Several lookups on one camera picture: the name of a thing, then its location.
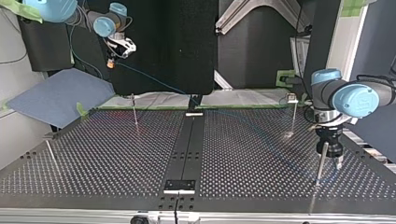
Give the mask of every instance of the black metal plate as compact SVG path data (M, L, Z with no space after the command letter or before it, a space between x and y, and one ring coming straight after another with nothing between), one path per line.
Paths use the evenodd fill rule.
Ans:
M157 210L182 111L97 111L0 172L0 207Z
M344 167L327 160L316 189L318 137L299 109L288 138L292 112L206 111L194 211L396 214L395 175L345 138Z

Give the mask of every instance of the blue cable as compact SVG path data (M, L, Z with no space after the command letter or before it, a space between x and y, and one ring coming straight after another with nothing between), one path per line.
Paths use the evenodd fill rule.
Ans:
M100 78L103 79L103 75L102 75L102 73L100 72L100 70L99 70L97 67L93 66L93 65L90 64L90 63L85 62L85 61L82 60L80 57L78 57L78 55L74 52L74 50L73 50L73 44L72 44L72 37L73 37L73 32L74 32L74 29L75 29L75 28L76 28L76 26L73 26L72 30L70 31L70 37L69 37L70 49L72 50L73 55L74 55L79 61L81 61L82 63L85 63L85 64L87 64L89 67L93 68L93 69L99 74Z
M123 66L123 67L125 67L125 68L128 68L128 69L130 69L130 70L132 70L132 71L135 71L136 73L139 73L139 74L141 74L141 75L143 75L143 76L145 76L145 77L148 77L148 78L150 78L151 80L154 80L154 81L156 81L156 82L158 82L158 83L164 85L165 87L167 87L167 88L169 88L169 89L171 89L171 90L173 90L173 91L176 91L177 93L180 93L180 94L183 94L183 95L186 95L187 97L189 97L188 94L187 94L186 92L184 92L184 91L182 91L182 90L180 90L180 89L178 89L178 88L172 87L172 86L170 86L170 85L168 85L168 84L166 84L166 83L160 81L158 78L153 77L153 76L151 76L151 75L149 75L149 74L147 74L147 73L145 73L145 72L142 72L142 71L140 71L140 70L138 70L138 69L132 68L132 67L130 67L130 66L126 65L126 64L123 64L123 63L116 63L116 64L117 64L117 65L121 65L121 66ZM196 105L199 105L198 102L196 102L194 99L191 98L191 100L192 100ZM214 113L218 113L218 114L222 114L222 115L226 115L226 116L229 116L229 117L233 117L233 118L235 118L235 119L238 119L238 120L240 120L240 121L246 123L246 124L247 124L249 127L251 127L258 135L260 135L260 136L262 137L262 140L265 139L265 135L266 135L265 132L264 132L260 127L258 127L256 124L250 122L250 121L247 120L246 118L244 118L244 117L242 117L242 116L240 116L240 115L235 115L235 114L233 114L233 113L228 113L228 112L223 112L223 111L213 111L213 112L214 112ZM316 177L315 177L315 175L313 175L313 174L312 174L311 172L309 172L309 171L306 171L306 170L304 170L304 169L298 168L298 167L297 167L296 165L294 165L292 162L290 162L290 161L288 161L287 159L285 159L285 157L282 156L282 154L279 153L279 151L274 151L274 156L277 157L278 159L280 159L281 161L285 162L285 163L289 166L289 168L291 168L292 170L297 171L298 173L300 173L300 174L302 174L302 175L304 175L304 176L306 176L306 177L312 179L313 181L316 181L316 180L317 180ZM320 182L326 182L326 181L332 180L332 179L335 178L336 174L337 174L337 169L335 168L335 170L334 170L334 172L333 172L333 174L332 174L331 177L329 177L329 178L322 178L322 179L320 179L319 181L320 181Z

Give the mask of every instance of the optical breadboard table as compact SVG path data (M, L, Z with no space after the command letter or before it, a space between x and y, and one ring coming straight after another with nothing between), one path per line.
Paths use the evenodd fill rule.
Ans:
M320 187L312 124L292 109L96 110L0 171L0 207L396 215L396 176L346 137ZM52 158L49 146L55 159ZM193 194L165 194L169 183Z

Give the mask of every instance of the black backdrop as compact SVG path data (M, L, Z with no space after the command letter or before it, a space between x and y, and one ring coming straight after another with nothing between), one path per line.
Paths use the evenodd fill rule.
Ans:
M88 1L91 10L106 12L112 0ZM209 94L217 61L215 23L219 0L120 0L133 17L126 35L137 52L120 63L132 66L186 93ZM106 46L102 43L102 52ZM170 91L122 66L109 70L117 94Z

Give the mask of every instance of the vertical rod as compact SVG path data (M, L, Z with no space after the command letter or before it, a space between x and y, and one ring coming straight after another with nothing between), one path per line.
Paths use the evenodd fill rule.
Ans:
M329 149L329 143L325 142L322 149L322 154L320 155L320 163L318 168L318 177L317 177L317 184L318 187L320 185L321 174L323 172L324 162L326 160L327 150Z
M132 100L132 107L134 108L134 124L137 126L137 115L136 115L136 109L135 109L135 101L134 101L134 94L131 94L131 100Z
M56 161L56 160L55 160L55 155L54 155L53 152L52 152L52 147L50 146L50 141L49 141L49 140L46 140L46 144L47 144L47 147L48 147L48 149L49 149L50 156L52 157L52 159L53 159L54 161Z
M291 133L294 133L294 122L296 120L297 104L298 104L298 102L294 104L293 123L291 124Z

